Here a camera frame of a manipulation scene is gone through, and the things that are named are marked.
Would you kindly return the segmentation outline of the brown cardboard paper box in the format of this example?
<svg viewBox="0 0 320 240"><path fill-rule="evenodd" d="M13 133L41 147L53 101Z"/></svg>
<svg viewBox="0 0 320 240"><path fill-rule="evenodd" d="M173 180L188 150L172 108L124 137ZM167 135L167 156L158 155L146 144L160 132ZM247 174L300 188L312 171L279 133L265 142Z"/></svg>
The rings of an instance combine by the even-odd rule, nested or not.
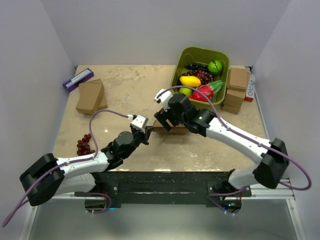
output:
<svg viewBox="0 0 320 240"><path fill-rule="evenodd" d="M173 126L171 123L168 124L171 127L170 131L167 131L159 121L155 120L152 125L153 132L159 136L184 136L190 133L189 130L181 124L177 126Z"/></svg>

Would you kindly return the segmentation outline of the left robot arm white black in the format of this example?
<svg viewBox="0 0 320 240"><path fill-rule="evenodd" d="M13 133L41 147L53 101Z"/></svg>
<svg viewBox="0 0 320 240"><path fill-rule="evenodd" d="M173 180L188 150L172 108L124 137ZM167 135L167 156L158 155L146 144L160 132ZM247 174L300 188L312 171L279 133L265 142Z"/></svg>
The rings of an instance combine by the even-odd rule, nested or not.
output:
<svg viewBox="0 0 320 240"><path fill-rule="evenodd" d="M52 153L43 155L19 177L30 205L42 205L53 196L68 192L99 196L104 184L93 174L122 165L140 144L148 145L152 130L152 126L132 127L100 151L88 155L70 158L56 158Z"/></svg>

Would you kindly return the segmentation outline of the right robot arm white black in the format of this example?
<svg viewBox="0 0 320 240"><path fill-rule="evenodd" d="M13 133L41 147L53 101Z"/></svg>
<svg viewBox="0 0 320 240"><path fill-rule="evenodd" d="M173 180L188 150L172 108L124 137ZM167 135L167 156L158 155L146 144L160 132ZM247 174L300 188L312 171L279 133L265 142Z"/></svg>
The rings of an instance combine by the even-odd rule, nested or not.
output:
<svg viewBox="0 0 320 240"><path fill-rule="evenodd" d="M289 161L282 155L287 153L285 143L278 138L273 141L263 139L241 130L208 109L196 109L183 94L167 91L158 94L155 102L162 109L154 117L170 131L172 127L183 125L191 133L220 141L239 151L254 162L254 166L229 172L228 180L218 189L227 196L235 196L243 187L261 184L275 189L285 173Z"/></svg>

